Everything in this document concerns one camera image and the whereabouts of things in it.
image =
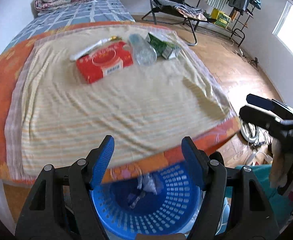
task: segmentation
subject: blue laundry basket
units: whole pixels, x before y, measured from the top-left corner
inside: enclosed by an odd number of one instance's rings
[[[123,239],[137,233],[169,235],[180,232],[197,210],[200,189],[193,184],[184,163],[155,174],[164,189],[159,195],[147,193],[134,209],[127,197],[137,187],[137,179],[99,185],[90,191],[100,220],[108,231]]]

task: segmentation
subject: cream striped sheet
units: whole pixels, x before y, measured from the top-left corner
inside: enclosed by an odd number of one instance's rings
[[[177,59],[158,59],[87,84],[69,56],[112,35],[147,35],[138,26],[83,30],[40,47],[22,95],[22,162],[38,175],[44,165],[71,165],[115,139],[109,168],[179,145],[221,123],[231,111],[227,97],[203,63],[173,31],[166,38],[182,46]]]

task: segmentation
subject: red tissue box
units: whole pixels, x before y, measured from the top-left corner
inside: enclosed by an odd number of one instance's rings
[[[85,80],[91,84],[124,67],[131,66],[133,59],[129,50],[129,45],[125,42],[115,42],[79,58],[76,66]]]

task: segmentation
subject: window frame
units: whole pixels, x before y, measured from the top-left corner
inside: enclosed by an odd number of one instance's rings
[[[293,56],[293,52],[288,48],[288,46],[278,37],[278,33],[279,33],[279,31],[281,30],[281,28],[282,28],[282,26],[283,26],[283,24],[284,24],[284,22],[285,22],[285,20],[286,20],[286,18],[287,18],[287,16],[288,16],[288,14],[289,14],[289,11],[290,11],[290,9],[291,9],[291,7],[292,7],[293,5],[290,3],[290,2],[286,2],[286,4],[285,4],[285,8],[284,8],[284,10],[283,10],[283,12],[282,12],[282,15],[281,15],[281,17],[280,17],[280,19],[279,19],[279,21],[278,21],[278,23],[277,23],[277,25],[276,25],[276,27],[274,28],[274,30],[273,30],[273,32],[272,32],[272,34],[273,35],[275,35],[276,36],[276,38],[283,44],[283,46],[285,46],[285,48],[292,54],[292,56]]]

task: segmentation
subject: teal cloth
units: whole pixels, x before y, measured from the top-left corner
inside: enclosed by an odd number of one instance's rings
[[[242,167],[243,165],[236,166],[236,169],[240,170]],[[293,203],[288,199],[288,197],[279,195],[276,188],[270,188],[269,174],[271,170],[271,164],[250,167],[260,182],[264,193],[267,195],[274,215],[277,219],[279,228],[282,228],[289,219],[290,213],[293,211]],[[232,197],[232,187],[227,187],[226,197]]]

